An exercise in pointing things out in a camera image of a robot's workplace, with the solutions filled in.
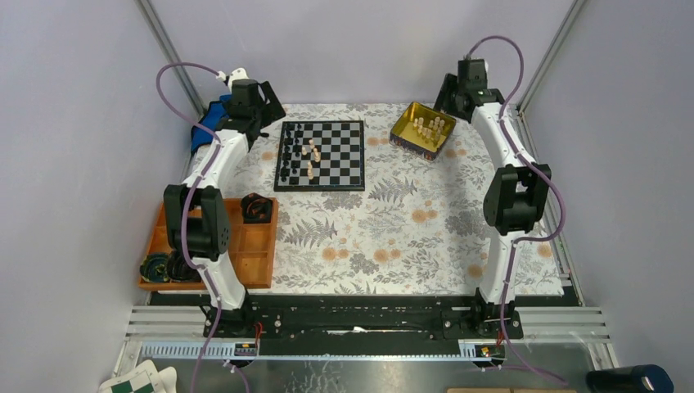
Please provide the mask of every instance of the white wall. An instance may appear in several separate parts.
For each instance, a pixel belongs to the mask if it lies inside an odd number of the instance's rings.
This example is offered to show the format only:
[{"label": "white wall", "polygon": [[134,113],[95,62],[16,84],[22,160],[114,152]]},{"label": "white wall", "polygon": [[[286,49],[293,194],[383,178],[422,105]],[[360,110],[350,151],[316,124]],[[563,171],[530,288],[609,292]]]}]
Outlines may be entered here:
[{"label": "white wall", "polygon": [[[110,376],[136,263],[189,128],[133,1],[0,5],[0,386],[89,392]],[[192,113],[173,76],[175,105]]]},{"label": "white wall", "polygon": [[622,364],[692,385],[694,3],[589,2],[527,113]]},{"label": "white wall", "polygon": [[[156,0],[178,54],[219,70],[245,67],[282,102],[432,102],[446,72],[486,35],[513,37],[526,81],[571,0]],[[518,75],[512,48],[485,44],[494,87]],[[201,96],[219,86],[193,75]]]}]

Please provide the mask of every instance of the orange wooden tray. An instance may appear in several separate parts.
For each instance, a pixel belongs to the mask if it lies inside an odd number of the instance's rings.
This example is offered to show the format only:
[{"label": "orange wooden tray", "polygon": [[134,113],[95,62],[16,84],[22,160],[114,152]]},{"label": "orange wooden tray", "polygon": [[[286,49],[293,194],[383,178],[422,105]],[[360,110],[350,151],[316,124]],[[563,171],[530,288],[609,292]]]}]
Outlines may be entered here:
[{"label": "orange wooden tray", "polygon": [[[273,261],[275,259],[275,238],[277,236],[277,217],[279,203],[273,201],[273,218],[269,224],[244,224],[241,215],[241,199],[225,199],[224,207],[232,224],[232,238],[229,242],[229,259],[241,284],[247,288],[270,288],[273,281]],[[200,217],[200,210],[190,216]],[[166,215],[164,205],[159,208],[154,229],[145,256],[154,252],[171,252],[166,236]],[[146,291],[196,291],[205,289],[203,282],[146,282],[139,278],[137,286]]]}]

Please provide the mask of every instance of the robotic arm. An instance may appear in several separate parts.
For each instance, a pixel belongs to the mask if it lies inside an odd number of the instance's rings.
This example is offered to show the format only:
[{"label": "robotic arm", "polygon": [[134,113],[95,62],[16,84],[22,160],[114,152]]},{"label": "robotic arm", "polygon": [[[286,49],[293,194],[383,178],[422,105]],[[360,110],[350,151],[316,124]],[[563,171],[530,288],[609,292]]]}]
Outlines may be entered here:
[{"label": "robotic arm", "polygon": [[[207,151],[204,165],[199,165],[182,184],[169,185],[164,191],[164,212],[171,248],[182,251],[182,218],[184,201],[191,188],[191,209],[201,208],[201,217],[188,217],[186,241],[192,264],[198,269],[210,290],[214,309],[221,309],[226,320],[242,319],[241,306],[246,289],[239,282],[228,254],[231,224],[224,208],[220,188],[229,173],[246,156],[254,141],[267,136],[260,130],[285,116],[268,82],[259,84],[238,69],[226,76],[219,73],[232,92],[225,102],[228,119],[217,125],[217,137]],[[260,96],[263,91],[265,99]]]},{"label": "robotic arm", "polygon": [[502,120],[508,131],[504,135],[499,112],[503,97],[497,89],[487,88],[487,65],[482,59],[458,62],[458,75],[447,74],[434,105],[435,111],[444,111],[471,123],[482,137],[489,151],[496,174],[484,197],[484,219],[495,227],[489,248],[489,261],[482,283],[475,294],[472,325],[478,330],[493,330],[491,322],[498,321],[500,308],[512,315],[515,307],[516,266],[513,265],[508,283],[506,304],[502,304],[505,275],[511,261],[513,242],[533,229],[544,212],[548,185],[518,159],[511,142],[519,147],[518,154],[551,178],[548,165],[540,165],[522,147],[512,127],[508,113]]}]

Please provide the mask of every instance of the black and white checkered board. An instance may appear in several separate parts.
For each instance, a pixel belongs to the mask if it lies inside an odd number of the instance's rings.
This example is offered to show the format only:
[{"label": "black and white checkered board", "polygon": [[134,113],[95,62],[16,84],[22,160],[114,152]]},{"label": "black and white checkered board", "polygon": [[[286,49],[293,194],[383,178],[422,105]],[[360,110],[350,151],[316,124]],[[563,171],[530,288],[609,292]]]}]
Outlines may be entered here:
[{"label": "black and white checkered board", "polygon": [[[321,162],[313,159],[309,139]],[[306,147],[308,154],[301,154]],[[308,164],[313,166],[309,180]],[[364,191],[364,123],[285,121],[277,154],[275,188],[283,191]]]}]

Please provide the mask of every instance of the checkered paper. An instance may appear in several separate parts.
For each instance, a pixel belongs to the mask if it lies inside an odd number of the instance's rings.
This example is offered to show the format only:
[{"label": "checkered paper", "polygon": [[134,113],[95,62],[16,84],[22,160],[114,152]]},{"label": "checkered paper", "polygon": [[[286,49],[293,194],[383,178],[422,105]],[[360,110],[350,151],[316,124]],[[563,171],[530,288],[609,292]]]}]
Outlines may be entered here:
[{"label": "checkered paper", "polygon": [[157,371],[151,360],[145,360],[123,376],[99,386],[99,393],[175,393],[177,374],[168,367]]},{"label": "checkered paper", "polygon": [[[316,162],[309,140],[321,156]],[[301,154],[301,147],[309,151]],[[284,122],[277,155],[274,190],[363,191],[362,121]],[[309,180],[308,165],[313,166]]]}]

